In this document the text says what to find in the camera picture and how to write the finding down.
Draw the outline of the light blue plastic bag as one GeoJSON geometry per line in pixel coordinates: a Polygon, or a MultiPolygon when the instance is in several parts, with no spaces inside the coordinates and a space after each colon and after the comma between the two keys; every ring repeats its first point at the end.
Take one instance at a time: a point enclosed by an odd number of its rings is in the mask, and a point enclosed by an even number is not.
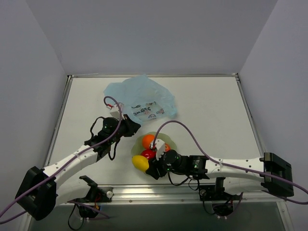
{"type": "Polygon", "coordinates": [[[110,83],[103,92],[105,96],[122,103],[122,113],[140,125],[144,122],[136,119],[131,110],[131,107],[138,104],[156,101],[166,113],[163,117],[175,118],[178,112],[173,94],[146,75],[131,77],[123,82],[110,83]]]}

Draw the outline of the red fake apple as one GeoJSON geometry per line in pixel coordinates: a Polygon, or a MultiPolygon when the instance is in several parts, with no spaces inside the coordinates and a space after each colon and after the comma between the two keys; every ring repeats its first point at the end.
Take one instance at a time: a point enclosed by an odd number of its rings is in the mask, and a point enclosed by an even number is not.
{"type": "Polygon", "coordinates": [[[167,143],[165,143],[165,152],[168,152],[169,150],[171,150],[170,146],[167,143]]]}

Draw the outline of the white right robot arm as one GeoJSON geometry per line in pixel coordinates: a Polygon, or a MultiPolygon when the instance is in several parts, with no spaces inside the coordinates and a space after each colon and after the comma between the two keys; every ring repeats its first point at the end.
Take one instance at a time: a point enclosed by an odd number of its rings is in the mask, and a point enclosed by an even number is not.
{"type": "Polygon", "coordinates": [[[267,191],[280,197],[294,195],[291,164],[274,153],[253,159],[221,159],[185,156],[169,150],[148,160],[144,172],[156,180],[170,172],[195,180],[215,179],[214,194],[221,199],[253,191],[267,191]]]}

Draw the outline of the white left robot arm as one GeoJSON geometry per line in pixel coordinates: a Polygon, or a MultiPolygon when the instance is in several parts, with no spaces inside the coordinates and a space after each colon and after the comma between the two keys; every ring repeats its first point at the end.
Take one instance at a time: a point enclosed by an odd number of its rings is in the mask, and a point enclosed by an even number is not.
{"type": "Polygon", "coordinates": [[[15,197],[18,204],[35,220],[42,220],[60,204],[94,202],[104,194],[96,182],[87,176],[80,176],[73,183],[68,180],[104,158],[112,145],[118,145],[122,137],[132,137],[140,127],[127,115],[122,119],[103,118],[102,129],[97,134],[91,133],[90,139],[74,153],[53,165],[27,171],[15,197]]]}

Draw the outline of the yellow fake mango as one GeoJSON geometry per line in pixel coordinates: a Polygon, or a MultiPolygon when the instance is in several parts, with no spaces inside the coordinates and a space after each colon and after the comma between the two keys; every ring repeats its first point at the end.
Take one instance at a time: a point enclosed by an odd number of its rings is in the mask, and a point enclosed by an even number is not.
{"type": "Polygon", "coordinates": [[[136,169],[142,172],[146,172],[149,169],[148,159],[142,155],[133,156],[132,163],[136,169]]]}

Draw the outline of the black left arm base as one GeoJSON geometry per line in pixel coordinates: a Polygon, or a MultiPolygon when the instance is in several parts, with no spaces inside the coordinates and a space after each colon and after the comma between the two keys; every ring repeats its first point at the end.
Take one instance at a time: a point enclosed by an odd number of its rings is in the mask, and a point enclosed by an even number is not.
{"type": "Polygon", "coordinates": [[[84,175],[79,177],[73,187],[68,202],[77,206],[80,217],[86,221],[110,219],[111,216],[102,212],[99,203],[111,202],[112,196],[112,187],[107,186],[102,189],[94,180],[84,175]]]}

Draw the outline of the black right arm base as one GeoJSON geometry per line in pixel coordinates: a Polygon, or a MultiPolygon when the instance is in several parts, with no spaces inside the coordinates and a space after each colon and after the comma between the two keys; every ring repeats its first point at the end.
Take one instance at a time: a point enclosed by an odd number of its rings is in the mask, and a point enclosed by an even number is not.
{"type": "Polygon", "coordinates": [[[218,219],[230,217],[243,199],[243,193],[239,195],[227,193],[223,187],[224,180],[225,178],[217,178],[215,184],[199,184],[197,188],[204,211],[218,219]]]}

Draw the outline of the orange fake orange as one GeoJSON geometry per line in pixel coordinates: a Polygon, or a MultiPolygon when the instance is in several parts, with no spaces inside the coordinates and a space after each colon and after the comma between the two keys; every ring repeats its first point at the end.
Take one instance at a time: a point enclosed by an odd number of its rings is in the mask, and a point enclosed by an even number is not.
{"type": "Polygon", "coordinates": [[[154,138],[155,138],[155,135],[153,134],[144,135],[141,141],[143,148],[149,149],[151,142],[154,140],[154,138]]]}

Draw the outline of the red fake pomegranate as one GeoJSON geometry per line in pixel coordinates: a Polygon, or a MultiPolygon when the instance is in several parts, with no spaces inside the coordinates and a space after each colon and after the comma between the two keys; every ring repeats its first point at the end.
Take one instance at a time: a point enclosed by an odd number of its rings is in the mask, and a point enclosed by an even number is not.
{"type": "Polygon", "coordinates": [[[141,156],[144,156],[145,158],[152,159],[156,157],[156,152],[151,150],[151,149],[146,149],[144,151],[141,152],[141,156]]]}

